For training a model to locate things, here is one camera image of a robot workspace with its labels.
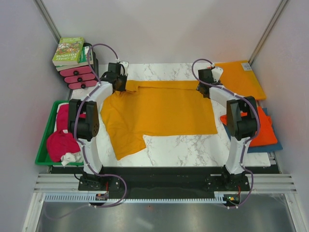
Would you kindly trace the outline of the yellow t shirt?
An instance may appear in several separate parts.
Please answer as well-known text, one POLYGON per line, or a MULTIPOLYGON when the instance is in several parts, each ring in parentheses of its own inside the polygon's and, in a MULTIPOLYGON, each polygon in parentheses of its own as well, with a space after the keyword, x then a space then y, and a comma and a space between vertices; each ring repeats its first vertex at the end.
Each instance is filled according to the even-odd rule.
POLYGON ((101 118, 115 157, 146 148, 143 136, 213 135, 217 127, 210 99, 197 81, 134 81, 102 106, 101 118))

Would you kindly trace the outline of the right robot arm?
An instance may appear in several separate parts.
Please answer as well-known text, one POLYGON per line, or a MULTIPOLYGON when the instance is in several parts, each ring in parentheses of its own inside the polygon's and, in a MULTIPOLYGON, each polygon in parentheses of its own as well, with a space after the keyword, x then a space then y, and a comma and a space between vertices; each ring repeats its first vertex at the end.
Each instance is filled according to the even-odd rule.
POLYGON ((197 91, 226 109, 226 126, 231 144, 225 164, 228 174, 221 178, 221 184, 224 189, 233 190, 239 184, 236 175, 245 171, 243 159, 251 140, 260 131, 260 120, 255 98, 244 97, 225 88, 220 82, 222 73, 223 70, 218 67, 205 68, 198 70, 195 78, 199 81, 197 91))

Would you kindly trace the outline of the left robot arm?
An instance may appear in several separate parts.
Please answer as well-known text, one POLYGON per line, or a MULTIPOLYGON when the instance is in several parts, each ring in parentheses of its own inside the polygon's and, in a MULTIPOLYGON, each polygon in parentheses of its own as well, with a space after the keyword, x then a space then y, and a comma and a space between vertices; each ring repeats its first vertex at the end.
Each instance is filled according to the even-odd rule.
POLYGON ((101 190, 106 178, 99 174, 102 163, 98 155, 96 136, 99 132, 99 113, 103 102, 115 91, 124 91, 128 76, 129 63, 120 61, 109 63, 108 70, 83 99, 69 101, 68 131, 79 144, 82 151, 84 172, 92 174, 89 185, 101 190))

